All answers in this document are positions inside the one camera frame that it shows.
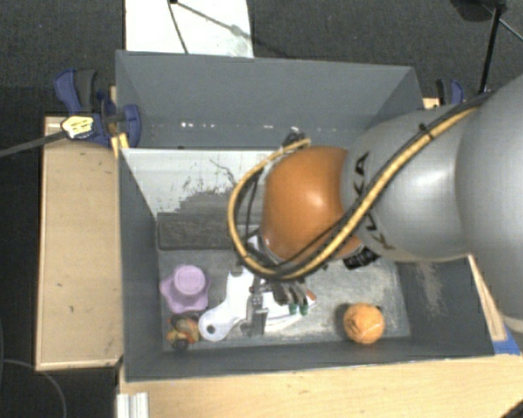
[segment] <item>small brown object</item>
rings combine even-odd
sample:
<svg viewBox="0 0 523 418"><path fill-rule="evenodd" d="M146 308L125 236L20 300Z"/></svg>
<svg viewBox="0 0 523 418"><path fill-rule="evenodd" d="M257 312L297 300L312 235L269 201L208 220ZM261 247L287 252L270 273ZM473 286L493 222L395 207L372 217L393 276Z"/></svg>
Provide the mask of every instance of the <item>small brown object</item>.
<svg viewBox="0 0 523 418"><path fill-rule="evenodd" d="M382 337L385 321L382 312L368 303L351 305L343 315L345 333L359 344L373 344Z"/></svg>

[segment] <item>clamp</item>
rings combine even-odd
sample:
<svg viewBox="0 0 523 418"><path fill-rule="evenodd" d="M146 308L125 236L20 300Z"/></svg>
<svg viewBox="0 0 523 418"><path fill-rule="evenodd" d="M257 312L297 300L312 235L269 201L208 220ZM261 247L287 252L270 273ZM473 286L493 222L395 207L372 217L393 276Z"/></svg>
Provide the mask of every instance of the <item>clamp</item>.
<svg viewBox="0 0 523 418"><path fill-rule="evenodd" d="M111 137L124 131L128 144L137 146L141 135L138 106L128 104L117 113L116 105L108 95L102 91L93 95L96 74L95 70L69 68L54 78L56 96L70 114L61 124L62 130L69 139L90 141L106 148L111 147ZM94 110L94 105L100 106L99 112Z"/></svg>

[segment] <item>blue clamp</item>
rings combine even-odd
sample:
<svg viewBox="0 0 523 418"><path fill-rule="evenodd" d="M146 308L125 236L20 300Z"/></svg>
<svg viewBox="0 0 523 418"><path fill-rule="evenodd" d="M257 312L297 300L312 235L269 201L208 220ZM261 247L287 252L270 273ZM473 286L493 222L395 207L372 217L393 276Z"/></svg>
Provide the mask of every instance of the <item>blue clamp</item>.
<svg viewBox="0 0 523 418"><path fill-rule="evenodd" d="M57 98L64 103L70 117L85 115L85 131L68 132L69 139L90 141L106 148L111 147L113 136L108 125L116 123L117 131L125 131L128 143L136 147L141 136L141 117L138 106L125 105L121 113L117 113L116 105L103 91L98 91L95 100L100 105L100 114L93 110L93 82L97 73L94 70L76 71L72 68L60 72L54 78L54 91ZM81 120L72 120L71 126L81 126Z"/></svg>

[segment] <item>purple plastic toy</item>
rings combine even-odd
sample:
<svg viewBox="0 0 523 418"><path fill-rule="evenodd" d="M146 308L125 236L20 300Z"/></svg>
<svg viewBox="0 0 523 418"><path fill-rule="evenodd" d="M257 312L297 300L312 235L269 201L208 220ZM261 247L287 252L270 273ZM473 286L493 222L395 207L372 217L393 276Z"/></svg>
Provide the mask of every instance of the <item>purple plastic toy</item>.
<svg viewBox="0 0 523 418"><path fill-rule="evenodd" d="M160 282L160 292L173 313L202 311L207 308L211 280L194 265L179 265Z"/></svg>

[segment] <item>white tool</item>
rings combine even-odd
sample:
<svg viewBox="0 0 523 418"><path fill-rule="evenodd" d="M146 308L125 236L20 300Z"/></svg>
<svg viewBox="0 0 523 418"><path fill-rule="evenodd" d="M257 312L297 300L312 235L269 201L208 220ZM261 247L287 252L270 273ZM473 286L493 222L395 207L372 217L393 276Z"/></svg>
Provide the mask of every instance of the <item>white tool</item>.
<svg viewBox="0 0 523 418"><path fill-rule="evenodd" d="M257 245L257 239L250 239L250 243ZM233 276L229 273L227 278L227 298L222 303L200 317L201 337L213 342L223 340L230 330L241 320L246 319L249 288L254 283L254 275L242 267L242 274ZM316 304L315 300L308 298L309 310ZM275 302L272 293L263 294L263 307L268 309L266 331L276 331L301 319L299 313L291 314L288 305L279 305Z"/></svg>

